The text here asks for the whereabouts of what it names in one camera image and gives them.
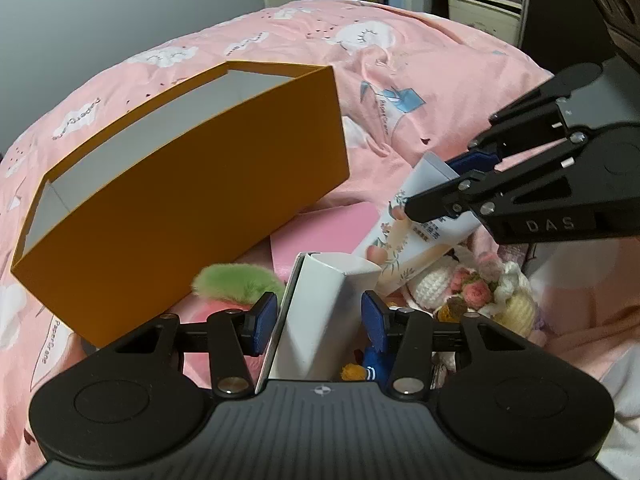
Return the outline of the white rectangular box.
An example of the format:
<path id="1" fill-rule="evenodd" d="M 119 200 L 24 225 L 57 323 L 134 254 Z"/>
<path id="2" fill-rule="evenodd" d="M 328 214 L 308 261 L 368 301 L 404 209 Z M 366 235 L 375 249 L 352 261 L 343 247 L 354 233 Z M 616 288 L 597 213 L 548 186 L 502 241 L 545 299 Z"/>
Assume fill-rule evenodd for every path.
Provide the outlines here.
<path id="1" fill-rule="evenodd" d="M 344 252 L 301 252 L 285 286 L 256 391 L 269 379 L 329 382 L 361 323 L 361 296 L 381 268 Z"/>

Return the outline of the orange cardboard box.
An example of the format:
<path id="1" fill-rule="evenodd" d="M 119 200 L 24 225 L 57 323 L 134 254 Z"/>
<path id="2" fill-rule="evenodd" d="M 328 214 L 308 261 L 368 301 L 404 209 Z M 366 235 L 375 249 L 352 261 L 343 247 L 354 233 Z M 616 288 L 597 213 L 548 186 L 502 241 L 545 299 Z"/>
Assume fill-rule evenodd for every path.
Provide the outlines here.
<path id="1" fill-rule="evenodd" d="M 145 101 L 42 178 L 13 275 L 103 347 L 347 180 L 334 71 L 232 60 Z"/>

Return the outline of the white storage bin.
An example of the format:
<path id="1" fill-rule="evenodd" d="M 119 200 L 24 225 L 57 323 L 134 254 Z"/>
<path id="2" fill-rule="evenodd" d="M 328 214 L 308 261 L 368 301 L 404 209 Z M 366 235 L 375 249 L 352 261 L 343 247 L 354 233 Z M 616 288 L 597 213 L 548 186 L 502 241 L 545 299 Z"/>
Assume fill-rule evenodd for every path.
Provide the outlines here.
<path id="1" fill-rule="evenodd" d="M 510 0 L 447 0 L 451 21 L 486 32 L 512 46 L 518 44 L 522 5 Z"/>

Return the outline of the crocheted flower bouquet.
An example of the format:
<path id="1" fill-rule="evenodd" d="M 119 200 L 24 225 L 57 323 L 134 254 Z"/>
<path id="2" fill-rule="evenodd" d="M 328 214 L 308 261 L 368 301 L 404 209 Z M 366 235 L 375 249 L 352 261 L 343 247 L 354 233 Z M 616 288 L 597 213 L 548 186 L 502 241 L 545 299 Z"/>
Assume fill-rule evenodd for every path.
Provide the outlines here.
<path id="1" fill-rule="evenodd" d="M 406 303 L 440 322 L 457 323 L 478 313 L 538 344 L 544 341 L 541 313 L 520 266 L 493 252 L 474 256 L 457 246 L 401 287 Z"/>

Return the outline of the pink patterned duvet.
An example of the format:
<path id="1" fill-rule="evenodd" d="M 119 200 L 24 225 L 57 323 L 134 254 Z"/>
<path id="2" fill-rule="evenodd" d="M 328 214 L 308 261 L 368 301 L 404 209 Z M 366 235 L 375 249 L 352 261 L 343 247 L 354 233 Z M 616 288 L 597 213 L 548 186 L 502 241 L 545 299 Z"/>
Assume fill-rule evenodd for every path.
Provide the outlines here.
<path id="1" fill-rule="evenodd" d="M 130 56 L 74 84 L 1 163 L 1 474 L 43 456 L 27 420 L 37 387 L 82 359 L 80 339 L 10 272 L 42 176 L 82 142 L 165 88 L 229 58 L 332 65 L 350 177 L 323 200 L 384 207 L 426 152 L 460 153 L 488 118 L 549 74 L 517 48 L 427 13 L 302 0 L 232 18 Z M 600 463 L 639 474 L 639 243 L 540 246 L 527 273 L 548 351 L 600 380 L 615 403 Z"/>

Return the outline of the white cream tube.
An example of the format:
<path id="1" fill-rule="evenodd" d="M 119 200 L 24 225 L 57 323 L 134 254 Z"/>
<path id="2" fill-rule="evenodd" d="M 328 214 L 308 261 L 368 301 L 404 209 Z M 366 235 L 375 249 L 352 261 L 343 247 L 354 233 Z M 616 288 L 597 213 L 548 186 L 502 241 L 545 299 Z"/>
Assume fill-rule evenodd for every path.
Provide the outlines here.
<path id="1" fill-rule="evenodd" d="M 356 256 L 381 268 L 376 284 L 379 294 L 386 296 L 401 288 L 480 226 L 469 212 L 457 219 L 442 217 L 425 223 L 413 222 L 405 214 L 408 198 L 457 176 L 435 154 L 425 154 L 354 250 Z"/>

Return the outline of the green pink fluffy toy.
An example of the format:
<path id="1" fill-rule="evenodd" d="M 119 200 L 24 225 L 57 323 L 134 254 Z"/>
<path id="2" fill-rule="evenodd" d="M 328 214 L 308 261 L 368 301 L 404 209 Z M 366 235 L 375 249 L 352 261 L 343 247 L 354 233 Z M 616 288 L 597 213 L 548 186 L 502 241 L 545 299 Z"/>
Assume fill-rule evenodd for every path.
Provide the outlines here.
<path id="1" fill-rule="evenodd" d="M 206 266 L 192 282 L 191 322 L 203 322 L 210 314 L 227 309 L 248 310 L 265 292 L 281 301 L 285 286 L 272 271 L 249 263 Z"/>

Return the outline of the pink flat pouch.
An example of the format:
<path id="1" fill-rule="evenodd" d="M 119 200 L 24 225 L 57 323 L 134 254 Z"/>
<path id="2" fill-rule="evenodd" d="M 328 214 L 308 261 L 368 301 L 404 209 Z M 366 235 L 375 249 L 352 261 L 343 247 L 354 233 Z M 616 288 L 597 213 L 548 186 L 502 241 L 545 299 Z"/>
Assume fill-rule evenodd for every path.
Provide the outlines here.
<path id="1" fill-rule="evenodd" d="M 273 271 L 286 282 L 300 252 L 352 252 L 377 221 L 367 202 L 298 214 L 270 235 Z"/>

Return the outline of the blue yellow duck toy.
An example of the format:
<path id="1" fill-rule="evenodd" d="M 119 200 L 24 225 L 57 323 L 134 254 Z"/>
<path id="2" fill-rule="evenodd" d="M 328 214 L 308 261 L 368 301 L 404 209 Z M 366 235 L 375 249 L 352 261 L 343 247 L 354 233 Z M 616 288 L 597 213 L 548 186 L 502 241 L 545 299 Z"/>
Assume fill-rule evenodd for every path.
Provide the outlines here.
<path id="1" fill-rule="evenodd" d="M 352 360 L 342 367 L 340 377 L 343 382 L 375 382 L 385 389 L 394 363 L 393 352 L 382 352 L 367 346 L 352 352 Z"/>

